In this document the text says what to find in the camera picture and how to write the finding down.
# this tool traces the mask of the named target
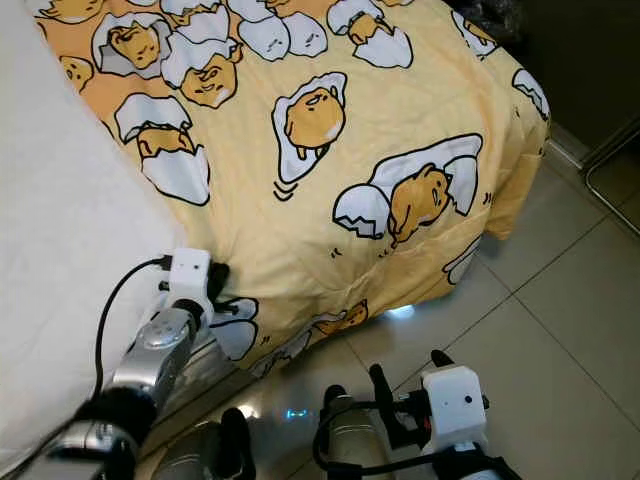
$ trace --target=egg yolk cartoon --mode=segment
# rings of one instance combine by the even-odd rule
[[[267,8],[275,8],[279,7],[280,5],[286,5],[289,2],[290,0],[266,0],[265,3]]]
[[[393,35],[393,31],[381,18],[373,18],[368,13],[360,15],[349,26],[349,38],[356,45],[364,45],[373,37],[377,29],[382,29],[389,35]]]
[[[156,31],[137,22],[130,27],[113,27],[109,30],[108,41],[116,52],[128,58],[139,70],[155,62],[160,53]]]
[[[236,93],[238,81],[235,64],[241,58],[240,48],[230,59],[215,54],[202,69],[190,68],[187,71],[180,90],[189,100],[218,108]]]
[[[189,135],[175,128],[146,128],[137,137],[138,150],[142,158],[155,157],[160,150],[175,152],[184,150],[195,153]]]
[[[389,216],[393,248],[406,242],[419,226],[430,225],[438,219],[451,200],[448,187],[447,175],[431,163],[396,185]]]
[[[97,15],[104,0],[52,0],[51,7],[40,10],[45,17],[64,23],[80,23]]]
[[[302,95],[287,109],[285,134],[296,146],[298,157],[306,159],[306,149],[318,149],[321,156],[344,127],[344,110],[338,90],[319,87]]]
[[[182,15],[176,15],[175,13],[170,13],[169,18],[173,20],[175,26],[178,27],[186,27],[191,23],[191,17],[198,13],[216,13],[220,4],[215,4],[211,8],[207,8],[204,5],[197,5],[194,8],[185,8],[182,11]]]
[[[78,92],[81,92],[93,77],[93,65],[84,58],[62,56],[60,57],[60,63]]]
[[[342,320],[334,322],[317,322],[315,326],[325,335],[331,335],[332,333],[335,333],[339,330],[344,330],[349,327],[360,325],[361,323],[364,323],[368,318],[369,308],[367,306],[367,299],[364,299],[354,305]]]
[[[466,28],[470,33],[472,33],[473,35],[478,37],[478,40],[480,40],[480,43],[482,45],[486,46],[489,43],[496,43],[496,41],[493,38],[491,38],[489,35],[484,33],[482,30],[480,30],[478,27],[476,27],[469,20],[465,20],[464,28]]]

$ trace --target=bed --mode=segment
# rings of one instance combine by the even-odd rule
[[[86,128],[230,266],[211,334],[254,377],[450,292],[482,235],[509,235],[543,154],[540,85],[440,0],[24,6]]]

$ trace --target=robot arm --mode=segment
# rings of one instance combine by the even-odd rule
[[[138,449],[189,360],[196,333],[212,320],[210,298],[228,275],[226,265],[215,265],[202,250],[174,252],[163,308],[139,330],[111,383],[78,409],[21,480],[133,479]]]
[[[476,373],[454,365],[444,352],[434,350],[431,358],[438,368],[423,372],[421,388],[402,395],[400,401],[394,401],[377,364],[369,370],[375,402],[356,402],[341,386],[327,390],[313,441],[313,458],[328,472],[328,478],[375,475],[390,479],[396,470],[431,464],[441,480],[520,479],[502,458],[489,457],[483,451],[489,402]],[[359,412],[365,409],[380,413],[391,449],[415,444],[421,455],[387,463],[384,448],[372,435],[373,425]],[[406,428],[396,413],[411,415],[417,428]]]

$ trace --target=bed sheet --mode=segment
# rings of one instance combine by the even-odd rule
[[[26,0],[67,77],[231,267],[213,327],[255,375],[442,296],[505,238],[549,105],[439,0]]]
[[[100,311],[132,265],[184,245],[68,84],[21,0],[0,15],[0,475],[66,420],[95,379]],[[143,271],[113,305],[112,371],[157,293]]]

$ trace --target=metal cylinder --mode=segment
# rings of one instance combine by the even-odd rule
[[[167,451],[152,480],[218,480],[226,478],[218,475],[221,460],[222,435],[219,423],[207,422],[198,425],[187,435],[175,442]],[[240,458],[235,461],[240,470]]]
[[[331,411],[342,410],[354,402],[353,397],[341,395],[331,401]],[[363,467],[389,463],[380,435],[364,410],[351,410],[331,422],[329,427],[329,458]],[[372,480],[393,480],[393,474],[367,477]]]

